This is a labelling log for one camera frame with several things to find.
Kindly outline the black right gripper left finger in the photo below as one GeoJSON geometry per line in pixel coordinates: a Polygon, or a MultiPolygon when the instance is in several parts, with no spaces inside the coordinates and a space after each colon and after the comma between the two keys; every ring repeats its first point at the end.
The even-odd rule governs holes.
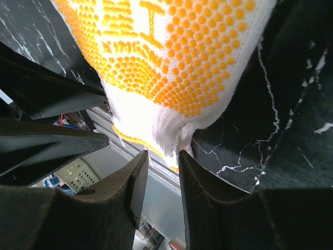
{"type": "Polygon", "coordinates": [[[69,195],[58,189],[1,188],[1,249],[131,249],[140,224],[149,155],[69,195]]]}

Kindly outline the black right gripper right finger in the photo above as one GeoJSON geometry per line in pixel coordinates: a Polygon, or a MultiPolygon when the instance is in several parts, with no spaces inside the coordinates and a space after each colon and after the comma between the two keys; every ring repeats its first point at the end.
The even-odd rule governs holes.
{"type": "Polygon", "coordinates": [[[187,249],[332,249],[332,189],[246,193],[179,154],[187,249]]]}

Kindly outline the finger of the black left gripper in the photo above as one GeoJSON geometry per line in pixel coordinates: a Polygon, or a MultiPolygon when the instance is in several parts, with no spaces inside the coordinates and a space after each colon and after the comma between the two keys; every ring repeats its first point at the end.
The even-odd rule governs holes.
{"type": "Polygon", "coordinates": [[[103,134],[1,118],[1,185],[33,185],[108,145],[103,134]]]}
{"type": "Polygon", "coordinates": [[[106,101],[102,91],[56,74],[3,43],[1,90],[33,120],[90,109],[106,101]]]}

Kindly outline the orange dotted work glove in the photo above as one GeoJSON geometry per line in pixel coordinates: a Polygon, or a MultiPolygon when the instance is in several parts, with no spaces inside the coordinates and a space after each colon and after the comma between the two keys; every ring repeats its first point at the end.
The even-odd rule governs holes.
{"type": "Polygon", "coordinates": [[[178,171],[229,105],[275,1],[53,1],[122,139],[178,171]]]}

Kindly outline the aluminium front rail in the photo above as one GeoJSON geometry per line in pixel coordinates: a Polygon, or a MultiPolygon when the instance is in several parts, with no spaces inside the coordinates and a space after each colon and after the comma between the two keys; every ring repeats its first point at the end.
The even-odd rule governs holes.
{"type": "Polygon", "coordinates": [[[95,131],[105,134],[109,138],[109,142],[118,153],[123,154],[125,158],[133,158],[142,150],[148,150],[149,152],[149,170],[158,176],[159,179],[168,183],[176,189],[180,189],[180,180],[178,173],[172,171],[167,167],[165,161],[154,153],[146,146],[140,144],[131,143],[123,140],[112,129],[112,115],[103,110],[100,107],[94,107],[87,111],[88,116],[92,120],[95,131]]]}

